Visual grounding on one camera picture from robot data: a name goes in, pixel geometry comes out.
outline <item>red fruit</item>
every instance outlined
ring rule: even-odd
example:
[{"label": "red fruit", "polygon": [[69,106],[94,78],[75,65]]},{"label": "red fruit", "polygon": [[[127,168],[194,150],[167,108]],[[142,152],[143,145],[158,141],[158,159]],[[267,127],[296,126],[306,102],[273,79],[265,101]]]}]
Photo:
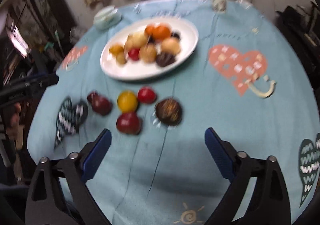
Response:
[{"label": "red fruit", "polygon": [[141,130],[141,120],[136,112],[123,113],[118,117],[116,126],[121,133],[137,135]]},{"label": "red fruit", "polygon": [[112,109],[112,103],[100,95],[93,96],[91,106],[94,112],[102,116],[109,114]]},{"label": "red fruit", "polygon": [[141,103],[152,104],[157,98],[157,94],[150,87],[142,87],[137,96]]},{"label": "red fruit", "polygon": [[128,52],[128,56],[130,57],[131,60],[138,61],[139,60],[139,51],[140,51],[140,49],[131,49]]},{"label": "red fruit", "polygon": [[91,93],[87,96],[88,102],[91,104],[93,97],[94,97],[94,96],[97,96],[97,95],[99,95],[99,94],[98,94],[96,91],[91,92]]}]

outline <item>blue tablecloth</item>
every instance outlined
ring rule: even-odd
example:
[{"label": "blue tablecloth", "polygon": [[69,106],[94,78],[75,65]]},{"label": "blue tablecloth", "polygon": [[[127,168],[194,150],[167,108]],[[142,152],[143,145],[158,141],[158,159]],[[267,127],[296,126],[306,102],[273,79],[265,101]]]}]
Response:
[{"label": "blue tablecloth", "polygon": [[[260,159],[276,156],[295,221],[316,188],[314,183],[300,207],[304,187],[299,176],[299,148],[304,139],[315,142],[319,117],[305,71],[276,27],[254,7],[231,1],[225,14],[215,13],[207,0],[155,0],[119,11],[123,19],[118,25],[106,32],[92,27],[82,37],[76,47],[87,49],[83,48],[86,51],[82,50],[78,64],[70,71],[61,67],[57,71],[59,83],[44,93],[28,136],[33,160],[38,163],[42,156],[65,158],[108,128],[112,145],[87,186],[112,224],[202,224],[229,186],[204,143],[205,130],[213,127],[237,151]],[[106,76],[100,68],[100,55],[108,40],[134,21],[159,15],[180,16],[195,24],[199,43],[193,55],[157,79],[125,83]],[[265,74],[277,82],[275,92],[266,99],[249,89],[240,95],[232,81],[208,63],[208,51],[215,45],[227,45],[242,54],[261,53],[268,64]],[[66,96],[77,103],[97,90],[116,104],[123,90],[137,92],[145,85],[152,86],[159,99],[173,95],[180,100],[184,117],[178,127],[167,129],[155,124],[154,106],[141,105],[138,115],[143,118],[143,131],[139,136],[123,135],[116,129],[120,115],[116,106],[106,117],[89,107],[79,134],[66,137],[54,150],[56,118]],[[263,78],[255,82],[264,91],[268,85]],[[244,214],[254,184],[255,179],[251,179],[236,218]],[[71,200],[65,181],[62,187]],[[192,216],[186,220],[188,213]]]}]

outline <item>blue gripper pad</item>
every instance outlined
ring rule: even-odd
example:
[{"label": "blue gripper pad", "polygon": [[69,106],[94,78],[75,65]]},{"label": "blue gripper pad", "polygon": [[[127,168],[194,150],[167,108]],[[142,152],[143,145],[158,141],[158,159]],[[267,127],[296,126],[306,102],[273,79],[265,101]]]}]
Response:
[{"label": "blue gripper pad", "polygon": [[209,128],[205,131],[204,141],[221,175],[231,183],[235,177],[233,161],[223,148],[221,139]]},{"label": "blue gripper pad", "polygon": [[86,183],[87,180],[91,180],[94,177],[111,145],[112,135],[109,130],[105,129],[100,136],[100,140],[96,143],[83,163],[83,173],[81,176],[83,183]]}]

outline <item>plate rim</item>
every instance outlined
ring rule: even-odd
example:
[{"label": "plate rim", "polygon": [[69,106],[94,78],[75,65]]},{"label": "plate rim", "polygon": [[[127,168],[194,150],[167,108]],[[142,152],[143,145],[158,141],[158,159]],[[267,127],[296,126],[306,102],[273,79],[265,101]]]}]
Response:
[{"label": "plate rim", "polygon": [[[192,30],[192,32],[195,34],[195,37],[196,37],[196,41],[195,43],[193,44],[192,46],[192,49],[191,49],[191,52],[188,56],[184,57],[181,59],[180,63],[177,63],[177,64],[172,64],[171,66],[167,66],[165,67],[161,72],[158,72],[156,74],[147,74],[147,76],[141,76],[141,77],[123,77],[123,76],[118,76],[118,75],[113,75],[113,74],[110,74],[109,72],[106,72],[104,69],[103,69],[103,66],[102,66],[102,56],[103,56],[103,52],[106,48],[106,46],[110,43],[110,40],[113,39],[113,37],[119,33],[121,33],[123,30],[125,30],[127,27],[134,27],[136,24],[141,24],[142,22],[146,21],[146,23],[150,23],[150,21],[152,20],[161,20],[161,19],[175,19],[175,20],[178,20],[178,21],[184,21],[184,23],[186,23],[190,29]],[[195,51],[196,49],[196,46],[199,42],[199,31],[197,29],[197,27],[192,23],[190,22],[189,20],[186,20],[184,18],[177,18],[177,17],[174,17],[174,16],[156,16],[156,17],[152,17],[152,18],[146,18],[146,19],[142,19],[142,20],[139,20],[139,21],[135,21],[134,23],[124,27],[123,29],[121,29],[119,32],[117,32],[115,35],[113,35],[109,40],[108,42],[105,44],[105,46],[103,47],[102,49],[102,52],[101,52],[101,56],[100,56],[100,68],[102,69],[103,73],[106,74],[107,76],[109,76],[110,78],[112,79],[116,79],[116,80],[122,80],[122,81],[135,81],[135,80],[144,80],[144,79],[149,79],[149,78],[154,78],[154,77],[158,77],[164,73],[167,73],[175,68],[177,68],[178,66],[180,66],[181,64],[183,64],[192,54],[193,52]]]}]

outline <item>plate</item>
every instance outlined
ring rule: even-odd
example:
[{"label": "plate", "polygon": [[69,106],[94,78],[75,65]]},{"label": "plate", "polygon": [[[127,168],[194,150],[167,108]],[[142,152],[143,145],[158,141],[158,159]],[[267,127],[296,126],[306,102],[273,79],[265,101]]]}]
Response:
[{"label": "plate", "polygon": [[[134,32],[144,31],[148,24],[166,23],[171,26],[173,31],[180,33],[181,52],[176,56],[175,63],[161,68],[156,63],[146,64],[142,61],[127,61],[125,65],[118,65],[116,60],[109,53],[109,49],[116,43],[125,44],[128,35]],[[101,57],[100,66],[103,72],[114,79],[119,80],[141,80],[152,78],[166,73],[178,67],[193,53],[198,43],[199,33],[197,28],[189,21],[175,17],[154,17],[137,21],[130,26],[116,33],[104,47]]]}]

